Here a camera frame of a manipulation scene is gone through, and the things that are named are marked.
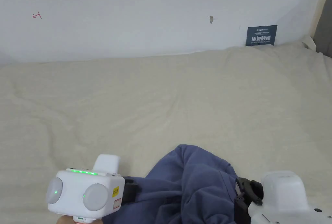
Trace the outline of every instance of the gray circular button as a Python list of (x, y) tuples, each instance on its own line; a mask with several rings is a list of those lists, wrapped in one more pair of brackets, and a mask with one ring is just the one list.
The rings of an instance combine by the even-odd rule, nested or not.
[(83, 204), (90, 211), (102, 209), (108, 200), (107, 188), (99, 183), (92, 184), (83, 195)]
[(60, 178), (56, 177), (53, 178), (47, 188), (46, 193), (46, 203), (54, 204), (57, 202), (62, 193), (62, 181)]

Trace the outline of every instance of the hand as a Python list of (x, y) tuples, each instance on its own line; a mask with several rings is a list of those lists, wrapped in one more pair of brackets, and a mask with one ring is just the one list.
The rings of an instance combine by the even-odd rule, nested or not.
[[(56, 222), (56, 224), (76, 224), (76, 223), (74, 222), (72, 216), (64, 215), (64, 216), (61, 216), (58, 219), (58, 221)], [(91, 224), (103, 224), (103, 223), (102, 223), (102, 220), (95, 220)]]

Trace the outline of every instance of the cream bedsheet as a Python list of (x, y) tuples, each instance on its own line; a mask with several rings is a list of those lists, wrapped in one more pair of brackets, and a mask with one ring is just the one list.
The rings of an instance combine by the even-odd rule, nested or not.
[(109, 153), (143, 177), (180, 143), (249, 179), (292, 170), (331, 214), (331, 74), (332, 59), (300, 43), (2, 66), (1, 223), (55, 223), (44, 198), (60, 169)]

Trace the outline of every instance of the blue cloth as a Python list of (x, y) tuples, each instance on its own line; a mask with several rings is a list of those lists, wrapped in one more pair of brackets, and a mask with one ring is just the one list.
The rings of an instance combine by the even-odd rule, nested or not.
[(105, 216), (104, 224), (219, 223), (234, 221), (235, 179), (225, 160), (194, 145), (179, 145), (145, 178), (133, 204)]

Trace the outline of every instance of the white plastic housing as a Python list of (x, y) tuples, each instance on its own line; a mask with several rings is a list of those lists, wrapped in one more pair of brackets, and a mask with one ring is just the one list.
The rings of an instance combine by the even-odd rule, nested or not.
[(251, 224), (332, 224), (331, 214), (308, 205), (303, 182), (294, 172), (269, 172), (261, 183), (263, 205), (250, 204)]
[[(119, 161), (118, 156), (101, 154), (92, 171), (72, 168), (59, 171), (56, 177), (63, 182), (62, 192), (57, 202), (47, 205), (48, 209), (58, 214), (73, 216), (77, 223), (90, 223), (119, 210), (125, 186), (125, 179), (117, 174)], [(85, 191), (96, 183), (107, 188), (108, 200), (101, 209), (90, 211), (85, 207), (83, 197), (86, 201)]]

